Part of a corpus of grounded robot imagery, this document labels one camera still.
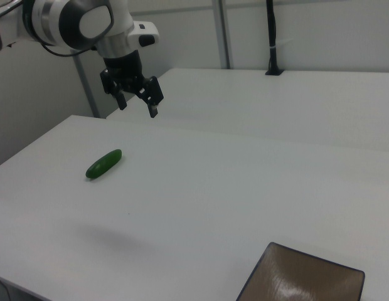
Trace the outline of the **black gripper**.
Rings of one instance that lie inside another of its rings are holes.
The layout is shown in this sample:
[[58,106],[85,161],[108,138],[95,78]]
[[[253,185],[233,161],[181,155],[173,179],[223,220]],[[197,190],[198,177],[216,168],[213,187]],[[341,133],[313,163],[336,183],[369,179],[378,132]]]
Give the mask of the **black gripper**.
[[104,58],[107,69],[100,73],[104,92],[111,95],[120,110],[127,107],[124,92],[135,93],[147,104],[149,115],[158,114],[157,106],[164,99],[158,79],[145,78],[138,50],[120,58]]

